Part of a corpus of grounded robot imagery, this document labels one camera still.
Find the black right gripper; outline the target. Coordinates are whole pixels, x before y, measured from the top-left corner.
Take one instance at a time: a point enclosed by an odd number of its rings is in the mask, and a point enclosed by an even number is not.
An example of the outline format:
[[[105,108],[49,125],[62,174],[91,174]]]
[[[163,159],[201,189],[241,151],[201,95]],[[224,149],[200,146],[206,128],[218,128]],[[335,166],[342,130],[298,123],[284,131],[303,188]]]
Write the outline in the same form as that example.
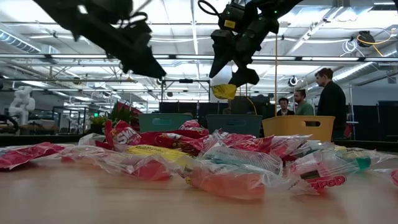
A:
[[[215,77],[233,58],[238,69],[232,73],[232,77],[228,83],[236,87],[245,84],[257,85],[259,82],[257,72],[246,66],[252,63],[254,53],[261,50],[261,43],[267,34],[269,32],[277,34],[278,31],[278,20],[264,15],[256,16],[249,22],[243,32],[237,36],[235,46],[234,36],[230,31],[214,30],[211,34],[211,39],[214,42],[214,59],[209,77]]]

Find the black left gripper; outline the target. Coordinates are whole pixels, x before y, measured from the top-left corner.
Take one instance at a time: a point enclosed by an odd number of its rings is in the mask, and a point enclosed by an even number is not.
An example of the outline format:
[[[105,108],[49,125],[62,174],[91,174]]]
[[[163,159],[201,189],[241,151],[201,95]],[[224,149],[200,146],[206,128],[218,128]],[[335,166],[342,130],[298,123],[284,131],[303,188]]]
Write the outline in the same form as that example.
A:
[[[99,46],[120,60],[122,71],[160,79],[166,76],[148,46],[152,38],[147,14],[133,14],[122,18],[117,14],[99,17],[102,32]]]

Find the yellow Sour Patch candy bag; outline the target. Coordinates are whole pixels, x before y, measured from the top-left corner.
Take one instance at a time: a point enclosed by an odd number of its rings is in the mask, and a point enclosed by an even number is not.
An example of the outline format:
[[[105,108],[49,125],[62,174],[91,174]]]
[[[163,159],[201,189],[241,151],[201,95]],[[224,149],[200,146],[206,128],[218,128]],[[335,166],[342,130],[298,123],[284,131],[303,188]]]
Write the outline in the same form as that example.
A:
[[[137,154],[142,156],[161,155],[168,161],[174,161],[182,156],[188,156],[187,153],[179,150],[145,144],[130,146],[126,149],[126,151],[130,154]]]
[[[237,87],[234,84],[220,84],[211,87],[213,95],[222,100],[233,100],[236,96]]]

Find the light teal plastic bin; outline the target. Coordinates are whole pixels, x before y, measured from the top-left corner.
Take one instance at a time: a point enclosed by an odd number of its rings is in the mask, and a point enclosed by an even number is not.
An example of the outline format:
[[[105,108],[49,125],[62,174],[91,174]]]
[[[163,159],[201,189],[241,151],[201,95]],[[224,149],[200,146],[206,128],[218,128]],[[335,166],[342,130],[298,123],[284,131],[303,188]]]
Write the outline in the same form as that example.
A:
[[[183,113],[145,113],[139,115],[140,132],[173,131],[193,116]]]

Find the slate blue plastic bin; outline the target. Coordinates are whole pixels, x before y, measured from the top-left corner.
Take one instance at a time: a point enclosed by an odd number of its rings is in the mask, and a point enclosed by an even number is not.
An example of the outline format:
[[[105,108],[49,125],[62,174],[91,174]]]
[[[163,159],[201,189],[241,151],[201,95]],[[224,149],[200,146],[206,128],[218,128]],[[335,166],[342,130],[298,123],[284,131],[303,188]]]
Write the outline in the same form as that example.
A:
[[[249,134],[259,137],[262,116],[254,114],[209,114],[206,116],[209,132]]]

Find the red Skittles candy bag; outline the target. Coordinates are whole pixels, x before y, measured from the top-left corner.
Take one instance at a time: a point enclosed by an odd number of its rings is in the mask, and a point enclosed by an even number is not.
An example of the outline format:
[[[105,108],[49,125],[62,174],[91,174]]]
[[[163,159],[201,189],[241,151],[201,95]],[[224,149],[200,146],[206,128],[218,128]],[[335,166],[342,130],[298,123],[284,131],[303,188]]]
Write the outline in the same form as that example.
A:
[[[107,143],[114,147],[117,144],[136,145],[141,142],[141,136],[125,121],[120,120],[114,126],[111,120],[104,124]]]
[[[179,129],[182,130],[191,130],[191,131],[198,131],[198,132],[205,132],[207,129],[202,127],[199,122],[195,119],[188,120],[184,122]]]
[[[65,146],[42,142],[31,146],[19,146],[0,150],[0,169],[13,169],[33,159],[50,156],[65,149]]]
[[[250,134],[237,134],[237,133],[227,133],[215,131],[211,137],[215,140],[217,144],[232,148],[247,148],[255,140],[255,136]]]
[[[140,144],[176,149],[191,156],[197,156],[204,148],[208,131],[177,129],[166,132],[141,133]]]

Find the yellow plastic bin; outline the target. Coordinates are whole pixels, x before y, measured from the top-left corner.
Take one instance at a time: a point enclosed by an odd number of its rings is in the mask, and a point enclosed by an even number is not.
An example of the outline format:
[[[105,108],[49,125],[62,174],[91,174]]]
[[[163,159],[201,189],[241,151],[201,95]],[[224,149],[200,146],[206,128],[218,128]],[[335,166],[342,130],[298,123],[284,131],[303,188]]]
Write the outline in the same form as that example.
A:
[[[309,139],[331,141],[334,116],[276,116],[262,120],[265,136],[310,135]]]

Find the dark monitor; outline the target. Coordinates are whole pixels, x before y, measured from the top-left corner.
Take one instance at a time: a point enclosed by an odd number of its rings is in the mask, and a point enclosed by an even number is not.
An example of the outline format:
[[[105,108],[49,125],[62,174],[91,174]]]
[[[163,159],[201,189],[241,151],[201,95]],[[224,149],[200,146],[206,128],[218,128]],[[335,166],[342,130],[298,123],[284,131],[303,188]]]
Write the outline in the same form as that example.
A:
[[[231,101],[231,114],[254,114],[265,118],[269,103],[270,98],[264,95],[236,96]]]

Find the potted succulent plant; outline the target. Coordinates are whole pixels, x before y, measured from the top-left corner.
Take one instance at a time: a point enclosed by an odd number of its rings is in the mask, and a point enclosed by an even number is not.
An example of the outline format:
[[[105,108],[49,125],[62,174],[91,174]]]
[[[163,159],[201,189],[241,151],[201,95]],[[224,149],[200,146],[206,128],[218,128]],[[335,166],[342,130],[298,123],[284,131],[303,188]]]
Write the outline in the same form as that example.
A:
[[[133,130],[139,132],[139,114],[141,114],[141,112],[137,108],[128,106],[127,103],[115,103],[110,113],[106,113],[104,116],[98,115],[90,118],[91,124],[86,133],[104,134],[104,124],[108,120],[112,122],[113,126],[119,121],[125,121]]]

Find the person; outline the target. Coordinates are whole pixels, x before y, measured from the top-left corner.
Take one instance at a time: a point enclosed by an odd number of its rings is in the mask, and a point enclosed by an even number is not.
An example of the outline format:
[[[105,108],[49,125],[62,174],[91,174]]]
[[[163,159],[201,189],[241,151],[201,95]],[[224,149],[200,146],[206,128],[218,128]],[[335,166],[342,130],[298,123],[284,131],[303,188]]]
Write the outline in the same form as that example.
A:
[[[280,110],[277,112],[277,116],[292,116],[295,113],[288,109],[289,100],[287,98],[279,99]]]
[[[332,138],[343,139],[346,127],[346,97],[333,79],[333,70],[323,68],[315,74],[316,83],[323,87],[317,107],[317,116],[334,116]]]
[[[295,115],[297,116],[313,116],[313,106],[306,100],[305,90],[296,90],[294,93],[294,100],[297,103],[297,110]]]

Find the black gantry frame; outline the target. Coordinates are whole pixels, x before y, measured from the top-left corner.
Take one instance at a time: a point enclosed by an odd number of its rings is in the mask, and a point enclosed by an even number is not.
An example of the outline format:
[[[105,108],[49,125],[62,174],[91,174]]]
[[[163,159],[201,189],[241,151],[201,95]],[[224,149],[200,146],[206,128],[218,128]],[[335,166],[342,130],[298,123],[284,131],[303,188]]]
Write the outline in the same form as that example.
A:
[[[198,79],[189,79],[189,78],[181,78],[177,80],[171,80],[171,79],[165,79],[163,80],[165,83],[164,86],[160,86],[160,101],[163,102],[164,96],[167,92],[176,92],[176,93],[206,93],[207,94],[207,101],[210,102],[211,100],[211,91],[210,91],[210,80],[198,80]],[[171,90],[170,87],[175,84],[175,83],[180,83],[180,84],[193,84],[197,83],[199,88],[198,89],[184,89],[184,90]]]

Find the black workstation frame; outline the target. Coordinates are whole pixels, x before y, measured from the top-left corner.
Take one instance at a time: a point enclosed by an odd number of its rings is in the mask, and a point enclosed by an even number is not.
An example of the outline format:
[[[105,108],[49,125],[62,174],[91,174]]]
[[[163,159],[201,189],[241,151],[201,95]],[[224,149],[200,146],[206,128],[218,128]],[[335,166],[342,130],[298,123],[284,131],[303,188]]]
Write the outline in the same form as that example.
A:
[[[54,106],[52,119],[57,134],[84,134],[91,125],[92,110],[82,106]]]

